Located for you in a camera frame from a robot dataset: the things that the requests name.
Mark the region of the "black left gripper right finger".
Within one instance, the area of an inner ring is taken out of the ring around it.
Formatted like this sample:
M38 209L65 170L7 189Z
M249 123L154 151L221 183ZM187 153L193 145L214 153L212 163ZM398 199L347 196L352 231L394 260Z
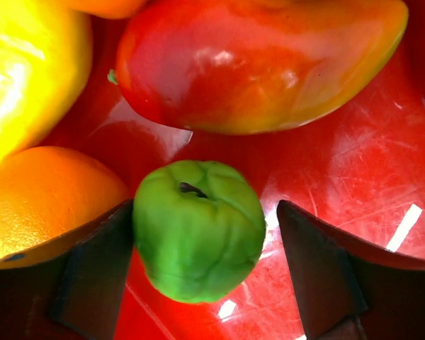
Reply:
M425 260L371 244L287 200L276 212L307 339L425 339Z

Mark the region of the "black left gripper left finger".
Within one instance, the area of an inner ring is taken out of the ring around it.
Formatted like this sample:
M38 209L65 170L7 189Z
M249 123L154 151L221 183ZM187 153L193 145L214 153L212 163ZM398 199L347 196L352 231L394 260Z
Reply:
M0 339L112 339L132 249L127 200L0 260Z

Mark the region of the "green apple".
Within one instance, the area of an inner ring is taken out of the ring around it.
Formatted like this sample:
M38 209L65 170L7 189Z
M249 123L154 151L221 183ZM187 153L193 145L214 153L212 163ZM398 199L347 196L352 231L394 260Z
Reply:
M256 266L266 223L234 168L183 160L158 168L133 202L135 246L152 286L177 302L216 302Z

